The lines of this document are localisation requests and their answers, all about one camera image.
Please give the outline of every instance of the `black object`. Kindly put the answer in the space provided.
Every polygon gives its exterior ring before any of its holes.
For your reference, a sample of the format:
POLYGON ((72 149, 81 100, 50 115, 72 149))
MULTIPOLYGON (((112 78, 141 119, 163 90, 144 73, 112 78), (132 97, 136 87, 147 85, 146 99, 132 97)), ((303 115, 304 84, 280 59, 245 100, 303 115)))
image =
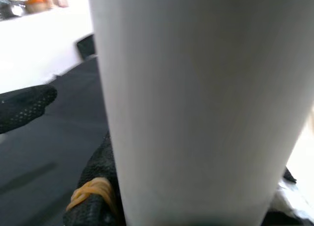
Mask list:
POLYGON ((292 182, 292 183, 296 183, 296 179, 292 176, 292 174, 290 173, 290 171, 288 170, 288 168, 286 167, 285 173, 284 173, 284 179, 292 182))
POLYGON ((300 218, 292 218, 287 216, 283 212, 267 212, 261 226, 292 226, 292 225, 303 225, 313 226, 309 220, 302 220, 300 218))
POLYGON ((123 218, 122 202, 120 197, 118 179, 113 158, 109 132, 105 136, 101 146, 96 149, 83 170, 78 188, 96 177, 106 177, 114 189, 120 220, 117 221, 110 212, 109 206, 99 195, 92 194, 84 202, 75 206, 64 214, 65 226, 116 226, 125 225, 123 218))
POLYGON ((83 60, 96 53, 94 34, 91 34, 77 42, 78 52, 83 60))
POLYGON ((51 85, 38 85, 0 95, 0 134, 19 128, 45 113, 57 96, 51 85))
POLYGON ((0 21, 20 17, 25 13, 25 2, 18 0, 0 0, 0 21))

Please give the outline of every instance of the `orange rubber band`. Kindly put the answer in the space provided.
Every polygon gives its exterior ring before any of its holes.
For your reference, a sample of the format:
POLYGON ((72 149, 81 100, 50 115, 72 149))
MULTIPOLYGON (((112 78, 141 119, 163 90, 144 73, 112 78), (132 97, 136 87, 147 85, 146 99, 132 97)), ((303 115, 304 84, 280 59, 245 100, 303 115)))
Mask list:
POLYGON ((67 206, 66 211, 85 201, 91 194, 101 195, 104 201, 109 205, 111 212, 115 216, 118 216, 114 191, 108 179, 104 177, 94 178, 75 190, 71 196, 71 202, 67 206))

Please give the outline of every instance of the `black fabric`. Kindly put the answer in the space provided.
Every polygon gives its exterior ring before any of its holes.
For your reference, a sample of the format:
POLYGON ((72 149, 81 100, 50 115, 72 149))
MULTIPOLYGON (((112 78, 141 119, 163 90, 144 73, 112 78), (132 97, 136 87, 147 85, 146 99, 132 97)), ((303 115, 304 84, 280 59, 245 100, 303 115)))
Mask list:
POLYGON ((38 85, 0 95, 0 134, 42 116, 57 96, 51 85, 38 85))
POLYGON ((0 143, 0 226, 63 226, 80 174, 108 132, 96 58, 50 85, 58 96, 45 114, 0 143))
POLYGON ((292 226, 303 225, 312 226, 313 224, 309 220, 302 220, 299 218, 292 218, 282 212, 267 212, 261 226, 292 226))
POLYGON ((102 197, 92 194, 86 201, 65 213, 63 217, 65 226, 125 225, 109 132, 100 147, 89 159, 80 176, 77 188, 96 177, 106 177, 112 184, 116 195, 116 204, 121 215, 119 217, 120 222, 116 221, 102 197))
POLYGON ((78 52, 83 60, 96 53, 94 34, 91 34, 77 42, 78 52))
POLYGON ((285 169, 283 177, 285 180, 290 181, 291 183, 296 183, 296 179, 292 176, 287 167, 285 169))

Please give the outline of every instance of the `white cylinder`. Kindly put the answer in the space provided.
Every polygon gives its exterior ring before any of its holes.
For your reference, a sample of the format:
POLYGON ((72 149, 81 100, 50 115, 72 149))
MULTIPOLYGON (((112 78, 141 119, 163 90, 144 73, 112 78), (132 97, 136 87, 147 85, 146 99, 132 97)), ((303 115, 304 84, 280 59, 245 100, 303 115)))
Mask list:
POLYGON ((90 0, 129 226, 260 224, 314 94, 314 0, 90 0))

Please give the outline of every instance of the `dark surface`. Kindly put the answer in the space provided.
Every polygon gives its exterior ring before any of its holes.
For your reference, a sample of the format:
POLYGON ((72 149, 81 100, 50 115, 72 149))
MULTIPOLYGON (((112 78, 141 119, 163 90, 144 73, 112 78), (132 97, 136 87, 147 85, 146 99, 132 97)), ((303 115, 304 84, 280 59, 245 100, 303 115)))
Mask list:
POLYGON ((0 225, 62 226, 81 171, 108 131, 97 61, 51 83, 46 113, 0 144, 0 225))

